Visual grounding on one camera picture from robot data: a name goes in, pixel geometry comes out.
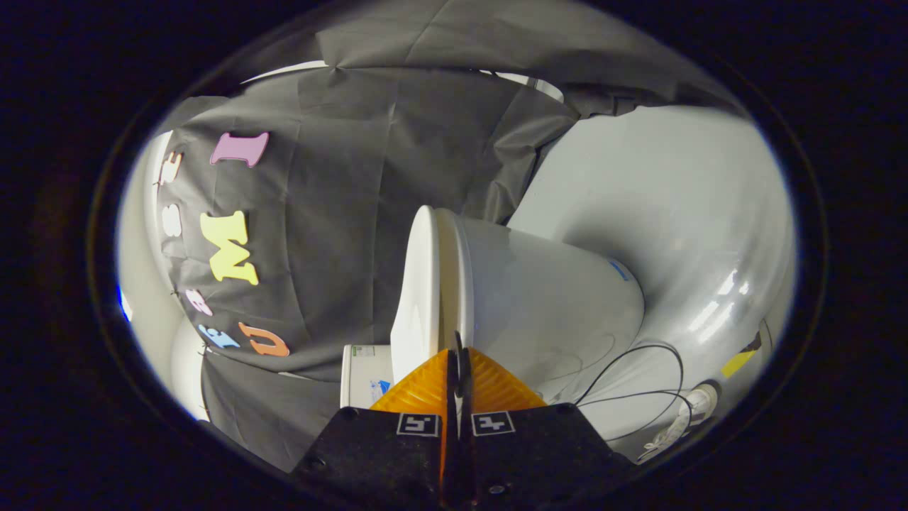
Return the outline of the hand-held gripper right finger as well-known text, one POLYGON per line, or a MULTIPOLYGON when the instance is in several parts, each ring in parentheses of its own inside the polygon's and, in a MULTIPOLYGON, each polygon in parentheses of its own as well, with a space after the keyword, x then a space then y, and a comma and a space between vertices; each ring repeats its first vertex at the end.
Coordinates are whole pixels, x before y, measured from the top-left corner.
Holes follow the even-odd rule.
POLYGON ((577 405, 547 405, 489 356, 461 347, 460 509, 586 509, 632 473, 577 405))

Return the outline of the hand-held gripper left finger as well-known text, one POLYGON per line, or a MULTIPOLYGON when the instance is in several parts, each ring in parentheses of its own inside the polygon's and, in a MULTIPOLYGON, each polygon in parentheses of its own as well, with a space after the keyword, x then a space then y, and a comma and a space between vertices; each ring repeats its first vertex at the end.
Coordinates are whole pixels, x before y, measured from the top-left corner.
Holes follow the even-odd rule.
POLYGON ((442 510, 460 465, 460 347, 431 356, 371 408, 344 407, 292 478, 360 510, 442 510))

